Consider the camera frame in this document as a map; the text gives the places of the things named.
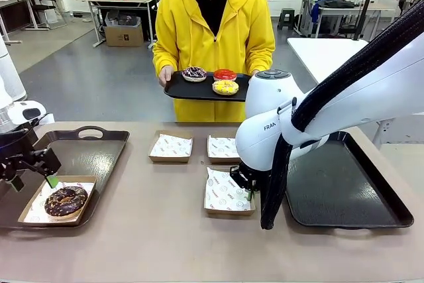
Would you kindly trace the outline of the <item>person's right hand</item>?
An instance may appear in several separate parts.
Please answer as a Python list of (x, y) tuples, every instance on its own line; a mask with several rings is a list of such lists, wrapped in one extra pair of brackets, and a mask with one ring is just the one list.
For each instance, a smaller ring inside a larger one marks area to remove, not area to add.
[(166, 87), (167, 83), (172, 79), (174, 67), (171, 65), (164, 66), (158, 75), (158, 81), (162, 87)]

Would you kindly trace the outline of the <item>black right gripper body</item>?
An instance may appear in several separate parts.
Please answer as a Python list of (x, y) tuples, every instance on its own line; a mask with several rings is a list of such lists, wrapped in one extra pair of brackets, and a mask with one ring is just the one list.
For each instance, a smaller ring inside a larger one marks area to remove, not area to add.
[(253, 169), (246, 165), (243, 161), (239, 163), (238, 171), (239, 174), (246, 180), (260, 180), (265, 176), (264, 171)]

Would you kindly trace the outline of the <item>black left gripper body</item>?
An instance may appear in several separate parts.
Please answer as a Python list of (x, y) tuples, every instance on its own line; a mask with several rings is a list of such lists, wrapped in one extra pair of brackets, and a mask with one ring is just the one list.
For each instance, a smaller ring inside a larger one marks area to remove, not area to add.
[(33, 144), (37, 136), (33, 128), (17, 127), (13, 131), (1, 133), (1, 167), (5, 168), (8, 158), (17, 158), (31, 166), (37, 163)]

